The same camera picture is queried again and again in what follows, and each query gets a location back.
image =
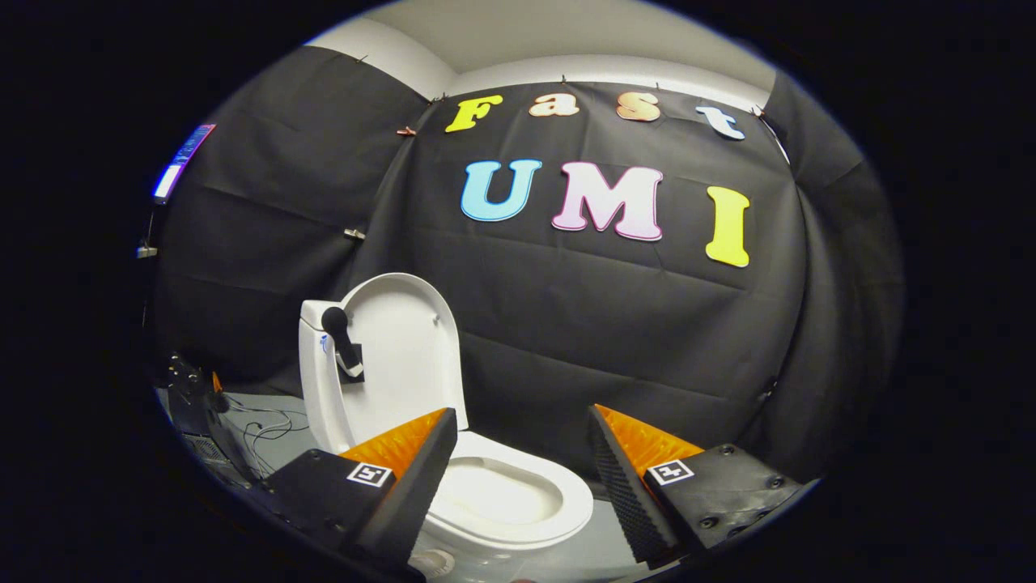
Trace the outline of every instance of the wall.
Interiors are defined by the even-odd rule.
[[[426,46],[399,30],[367,18],[342,23],[307,42],[364,57],[412,87],[426,98],[456,95],[480,89],[560,81],[604,81],[658,87],[699,95],[750,111],[769,97],[770,87],[759,87],[731,77],[687,64],[622,55],[560,55],[492,64],[458,74]],[[740,51],[732,45],[731,53]]]

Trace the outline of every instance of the foam letter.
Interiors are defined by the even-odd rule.
[[[478,97],[460,101],[457,104],[457,107],[460,108],[457,112],[457,117],[453,123],[447,125],[447,133],[474,127],[474,119],[485,117],[489,113],[490,105],[500,105],[501,103],[503,103],[503,97],[500,95],[489,95],[488,97]]]
[[[716,203],[716,230],[706,254],[717,261],[743,267],[748,264],[745,251],[745,208],[750,202],[738,191],[709,186],[706,191]]]
[[[706,114],[706,119],[709,120],[709,124],[712,125],[713,129],[716,129],[719,134],[736,140],[745,139],[744,133],[730,126],[731,123],[737,123],[737,119],[723,113],[719,109],[715,107],[696,107],[694,108],[694,111]]]
[[[522,208],[528,201],[528,188],[533,184],[533,172],[543,166],[539,159],[515,159],[511,163],[515,177],[511,181],[511,194],[503,202],[490,202],[486,195],[489,193],[489,180],[493,177],[493,172],[499,170],[500,163],[491,159],[468,164],[467,181],[464,182],[464,192],[460,196],[460,209],[465,214],[477,221],[502,221],[510,218]]]
[[[655,222],[655,186],[662,180],[662,172],[652,168],[630,168],[618,178],[615,187],[601,175],[596,164],[569,162],[562,166],[569,175],[562,211],[551,224],[563,230],[582,230],[586,218],[582,216],[583,200],[599,231],[608,228],[611,218],[623,208],[623,220],[615,223],[615,232],[637,240],[658,240],[662,229]]]
[[[528,108],[529,115],[547,117],[550,115],[572,115],[579,112],[576,107],[576,96],[570,93],[551,93],[536,98],[535,105]]]
[[[654,121],[658,119],[662,112],[653,104],[658,103],[658,97],[651,93],[623,93],[618,95],[618,107],[615,113],[623,119],[633,119],[636,121]]]

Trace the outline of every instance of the orange letter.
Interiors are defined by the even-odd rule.
[[[547,117],[549,115],[572,115],[579,112],[576,107],[576,96],[569,93],[551,93],[536,98],[535,105],[528,108],[529,115]]]
[[[654,121],[662,115],[662,112],[653,105],[657,103],[658,97],[651,93],[623,93],[618,95],[618,107],[615,108],[615,112],[623,119]]]

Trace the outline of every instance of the blue letter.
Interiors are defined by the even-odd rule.
[[[736,140],[745,139],[745,134],[730,126],[730,123],[736,123],[737,120],[719,109],[715,107],[696,107],[694,111],[706,114],[709,124],[720,134]]]
[[[476,221],[502,221],[514,216],[525,207],[528,188],[533,185],[533,172],[541,166],[543,163],[539,159],[512,162],[511,169],[515,172],[515,178],[511,182],[511,194],[503,202],[490,202],[486,198],[489,180],[492,179],[493,172],[499,170],[500,163],[490,159],[469,164],[465,169],[467,182],[460,196],[460,209]]]

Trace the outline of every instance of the gray floor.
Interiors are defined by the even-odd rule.
[[[236,438],[247,454],[249,463],[260,475],[284,467],[296,457],[310,448],[317,447],[313,435],[305,430],[308,428],[306,408],[300,399],[283,396],[253,396],[227,393],[236,401],[242,409],[255,411],[236,411],[232,409],[225,418],[236,427]],[[271,429],[281,426],[287,429],[285,411],[292,421],[292,430],[284,433],[271,430],[264,437],[277,439],[256,439],[260,429]],[[428,548],[423,537],[419,537],[414,550]],[[537,583],[627,583],[637,581],[650,574],[669,569],[665,566],[656,571],[637,564],[633,559],[629,546],[623,536],[622,528],[611,504],[602,500],[594,501],[594,515],[591,522],[572,538],[553,547],[549,551],[533,559],[513,561],[496,565],[457,564],[450,575],[435,578],[436,583],[509,583],[516,579],[529,579]]]

